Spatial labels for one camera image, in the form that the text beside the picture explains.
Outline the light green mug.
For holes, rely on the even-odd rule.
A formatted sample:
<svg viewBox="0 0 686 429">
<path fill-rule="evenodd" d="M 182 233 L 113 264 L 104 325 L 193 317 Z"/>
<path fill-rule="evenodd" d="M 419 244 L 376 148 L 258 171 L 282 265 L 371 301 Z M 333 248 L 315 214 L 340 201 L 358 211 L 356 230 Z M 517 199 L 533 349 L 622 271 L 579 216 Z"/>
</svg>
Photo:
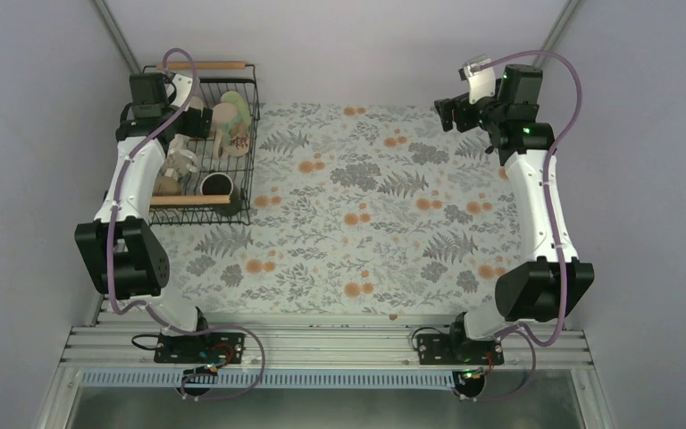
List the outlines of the light green mug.
<svg viewBox="0 0 686 429">
<path fill-rule="evenodd" d="M 227 91 L 222 94 L 220 101 L 234 105 L 238 109 L 238 114 L 246 125 L 249 125 L 252 120 L 251 110 L 246 99 L 237 91 Z"/>
</svg>

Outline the beige floral mug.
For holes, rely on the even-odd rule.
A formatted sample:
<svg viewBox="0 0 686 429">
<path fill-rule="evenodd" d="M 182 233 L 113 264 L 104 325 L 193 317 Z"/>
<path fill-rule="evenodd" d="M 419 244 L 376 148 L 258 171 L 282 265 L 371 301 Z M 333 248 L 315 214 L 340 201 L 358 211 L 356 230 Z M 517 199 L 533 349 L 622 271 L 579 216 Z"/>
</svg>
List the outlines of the beige floral mug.
<svg viewBox="0 0 686 429">
<path fill-rule="evenodd" d="M 221 160 L 244 156 L 250 149 L 248 126 L 238 108 L 231 103 L 219 103 L 213 108 L 212 125 Z"/>
</svg>

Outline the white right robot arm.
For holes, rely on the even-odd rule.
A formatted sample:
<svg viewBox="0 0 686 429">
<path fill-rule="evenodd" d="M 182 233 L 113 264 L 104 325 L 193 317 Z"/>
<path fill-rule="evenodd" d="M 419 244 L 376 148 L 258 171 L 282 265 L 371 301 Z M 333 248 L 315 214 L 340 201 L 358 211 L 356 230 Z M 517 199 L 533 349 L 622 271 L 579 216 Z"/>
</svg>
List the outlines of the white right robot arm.
<svg viewBox="0 0 686 429">
<path fill-rule="evenodd" d="M 434 104 L 442 127 L 488 133 L 489 151 L 498 154 L 513 188 L 522 237 L 522 262 L 497 279 L 494 308 L 464 312 L 450 327 L 449 355 L 469 364 L 512 329 L 526 330 L 529 321 L 556 321 L 555 339 L 595 273 L 581 261 L 565 225 L 554 132 L 537 120 L 542 70 L 510 64 L 498 77 L 489 58 L 480 55 L 459 74 L 467 93 Z"/>
</svg>

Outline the white patterned mug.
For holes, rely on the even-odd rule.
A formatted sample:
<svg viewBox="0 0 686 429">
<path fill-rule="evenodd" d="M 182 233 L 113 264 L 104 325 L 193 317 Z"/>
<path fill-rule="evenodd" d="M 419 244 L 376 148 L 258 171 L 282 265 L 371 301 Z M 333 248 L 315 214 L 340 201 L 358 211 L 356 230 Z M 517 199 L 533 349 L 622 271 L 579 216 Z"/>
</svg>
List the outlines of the white patterned mug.
<svg viewBox="0 0 686 429">
<path fill-rule="evenodd" d="M 179 181 L 183 177 L 199 172 L 201 164 L 198 156 L 187 149 L 171 151 L 163 165 L 163 176 Z"/>
</svg>

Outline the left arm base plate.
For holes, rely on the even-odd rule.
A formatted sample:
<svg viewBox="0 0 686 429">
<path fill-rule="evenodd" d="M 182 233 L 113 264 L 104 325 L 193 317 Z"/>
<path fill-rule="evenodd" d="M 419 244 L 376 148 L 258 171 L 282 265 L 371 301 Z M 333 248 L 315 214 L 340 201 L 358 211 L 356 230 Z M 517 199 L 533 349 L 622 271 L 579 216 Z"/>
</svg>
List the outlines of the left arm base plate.
<svg viewBox="0 0 686 429">
<path fill-rule="evenodd" d="M 245 334 L 240 332 L 212 332 L 199 336 L 160 335 L 154 361 L 159 364 L 196 366 L 240 364 L 244 342 Z"/>
</svg>

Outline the black mug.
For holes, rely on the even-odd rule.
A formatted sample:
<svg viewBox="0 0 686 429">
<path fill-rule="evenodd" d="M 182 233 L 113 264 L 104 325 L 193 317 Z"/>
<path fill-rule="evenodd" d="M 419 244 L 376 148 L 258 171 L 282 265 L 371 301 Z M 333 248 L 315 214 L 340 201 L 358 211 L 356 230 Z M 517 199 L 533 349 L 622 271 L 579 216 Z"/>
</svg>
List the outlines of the black mug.
<svg viewBox="0 0 686 429">
<path fill-rule="evenodd" d="M 243 209 L 244 192 L 235 181 L 224 172 L 213 172 L 203 178 L 199 185 L 199 195 L 228 196 L 230 202 L 217 204 L 213 211 L 222 217 L 232 217 Z"/>
</svg>

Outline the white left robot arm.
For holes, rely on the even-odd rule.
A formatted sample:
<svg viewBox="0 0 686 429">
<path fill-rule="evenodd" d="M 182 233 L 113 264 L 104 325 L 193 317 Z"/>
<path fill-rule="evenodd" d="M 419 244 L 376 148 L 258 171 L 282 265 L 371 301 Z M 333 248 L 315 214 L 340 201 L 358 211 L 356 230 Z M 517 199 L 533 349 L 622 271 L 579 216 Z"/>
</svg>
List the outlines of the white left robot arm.
<svg viewBox="0 0 686 429">
<path fill-rule="evenodd" d="M 148 213 L 172 140 L 209 134 L 209 113 L 190 104 L 198 87 L 198 78 L 182 74 L 130 76 L 132 100 L 115 132 L 117 163 L 109 190 L 93 221 L 74 232 L 92 284 L 109 298 L 113 312 L 145 309 L 163 334 L 180 336 L 177 349 L 192 362 L 211 354 L 213 337 L 200 329 L 197 307 L 167 291 L 170 261 Z"/>
</svg>

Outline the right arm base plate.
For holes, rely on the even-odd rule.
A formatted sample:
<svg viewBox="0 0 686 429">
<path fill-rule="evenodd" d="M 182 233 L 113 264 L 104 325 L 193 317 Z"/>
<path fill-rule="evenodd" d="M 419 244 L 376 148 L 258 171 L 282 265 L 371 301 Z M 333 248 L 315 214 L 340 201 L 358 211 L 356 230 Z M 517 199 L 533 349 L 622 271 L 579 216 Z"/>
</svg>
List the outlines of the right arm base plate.
<svg viewBox="0 0 686 429">
<path fill-rule="evenodd" d="M 448 334 L 419 332 L 414 338 L 423 366 L 500 366 L 505 364 L 501 345 L 494 341 L 452 340 Z"/>
</svg>

